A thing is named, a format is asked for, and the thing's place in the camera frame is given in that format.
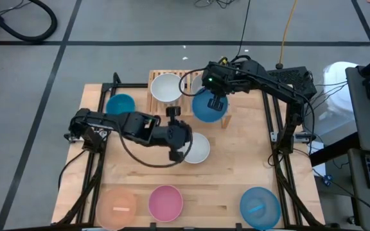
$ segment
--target blue bowl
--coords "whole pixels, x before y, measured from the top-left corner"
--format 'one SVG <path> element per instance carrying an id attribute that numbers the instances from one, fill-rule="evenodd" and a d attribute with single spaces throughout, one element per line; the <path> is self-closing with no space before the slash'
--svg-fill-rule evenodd
<path id="1" fill-rule="evenodd" d="M 208 102 L 210 99 L 213 99 L 213 94 L 205 90 L 203 93 L 195 96 L 192 99 L 192 111 L 196 118 L 200 119 L 205 123 L 214 123 L 220 120 L 226 113 L 228 109 L 228 99 L 223 97 L 220 99 L 224 106 L 221 111 L 213 110 L 208 107 Z"/>
<path id="2" fill-rule="evenodd" d="M 250 188 L 243 194 L 240 210 L 243 219 L 258 230 L 273 228 L 281 217 L 278 199 L 262 187 Z"/>
<path id="3" fill-rule="evenodd" d="M 106 111 L 108 114 L 135 112 L 135 101 L 127 94 L 117 94 L 108 100 Z"/>

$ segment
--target wooden table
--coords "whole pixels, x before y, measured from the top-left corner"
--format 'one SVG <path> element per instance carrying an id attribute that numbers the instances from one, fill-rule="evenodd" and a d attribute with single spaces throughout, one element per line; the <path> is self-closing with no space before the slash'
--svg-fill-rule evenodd
<path id="1" fill-rule="evenodd" d="M 100 89 L 100 84 L 87 84 L 80 107 L 96 111 Z M 136 110 L 145 111 L 146 89 L 117 89 L 118 93 L 131 95 L 135 99 Z M 153 189 L 163 184 L 174 185 L 181 191 L 184 208 L 175 221 L 157 222 L 157 227 L 234 228 L 235 223 L 241 223 L 248 228 L 250 226 L 239 211 L 242 194 L 251 187 L 260 186 L 279 196 L 274 169 L 267 164 L 271 148 L 261 92 L 255 90 L 250 94 L 239 93 L 229 96 L 229 100 L 234 112 L 227 129 L 221 129 L 220 123 L 206 124 L 192 117 L 181 117 L 191 125 L 194 132 L 204 134 L 211 144 L 211 153 L 201 164 L 183 162 L 166 169 L 145 167 L 125 153 L 116 132 L 110 135 L 100 192 L 120 185 L 136 195 L 137 216 L 132 227 L 149 227 L 151 222 L 156 222 L 148 212 L 148 198 Z M 284 117 L 286 105 L 281 102 L 280 105 Z M 82 142 L 71 145 L 67 161 L 80 152 L 81 146 Z M 146 162 L 169 162 L 168 148 L 145 148 L 128 141 L 127 146 Z M 295 148 L 306 151 L 305 144 L 295 144 Z M 79 197 L 87 157 L 80 157 L 66 169 L 52 222 L 64 217 Z M 324 223 L 308 157 L 296 151 L 290 158 L 298 196 L 315 218 Z M 287 193 L 286 198 L 290 222 L 295 224 L 292 202 Z M 89 207 L 85 206 L 84 221 L 87 221 Z M 283 227 L 282 218 L 276 227 Z"/>

